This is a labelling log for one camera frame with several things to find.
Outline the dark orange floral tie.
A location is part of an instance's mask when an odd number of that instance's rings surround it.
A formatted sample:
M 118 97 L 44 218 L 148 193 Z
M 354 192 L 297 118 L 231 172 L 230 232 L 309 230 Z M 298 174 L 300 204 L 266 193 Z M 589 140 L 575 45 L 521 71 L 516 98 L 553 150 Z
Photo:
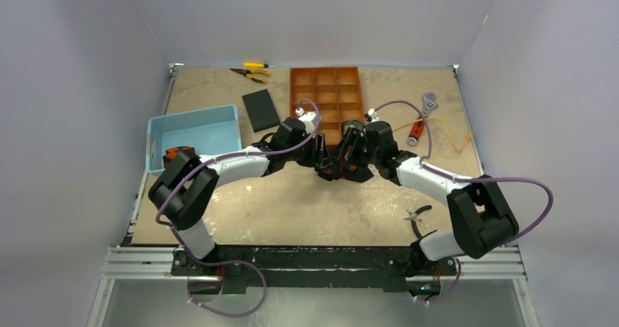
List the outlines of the dark orange floral tie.
M 363 183 L 374 176 L 367 166 L 355 166 L 350 163 L 333 163 L 328 167 L 317 169 L 316 172 L 319 177 L 327 181 L 348 180 Z

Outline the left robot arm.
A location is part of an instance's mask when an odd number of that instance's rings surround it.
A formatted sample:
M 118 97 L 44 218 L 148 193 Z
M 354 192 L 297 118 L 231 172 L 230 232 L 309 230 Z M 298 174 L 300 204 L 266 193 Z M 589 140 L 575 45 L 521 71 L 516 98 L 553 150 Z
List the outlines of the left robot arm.
M 305 112 L 287 118 L 270 140 L 262 139 L 242 150 L 201 159 L 181 151 L 148 191 L 157 207 L 155 221 L 170 227 L 191 253 L 189 265 L 200 275 L 215 271 L 218 256 L 214 239 L 203 215 L 216 188 L 247 178 L 274 174 L 288 162 L 313 166 L 311 148 L 315 144 L 320 116 Z

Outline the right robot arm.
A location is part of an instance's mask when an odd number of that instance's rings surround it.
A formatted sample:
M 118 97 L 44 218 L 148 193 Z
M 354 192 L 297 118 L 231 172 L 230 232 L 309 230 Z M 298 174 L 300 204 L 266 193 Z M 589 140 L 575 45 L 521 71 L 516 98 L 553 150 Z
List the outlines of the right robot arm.
M 335 165 L 347 180 L 365 182 L 370 166 L 393 184 L 419 191 L 445 205 L 451 227 L 413 243 L 411 267 L 426 274 L 440 259 L 458 255 L 481 258 L 513 238 L 518 222 L 500 187 L 489 177 L 463 177 L 435 168 L 416 154 L 402 150 L 385 121 L 343 126 Z

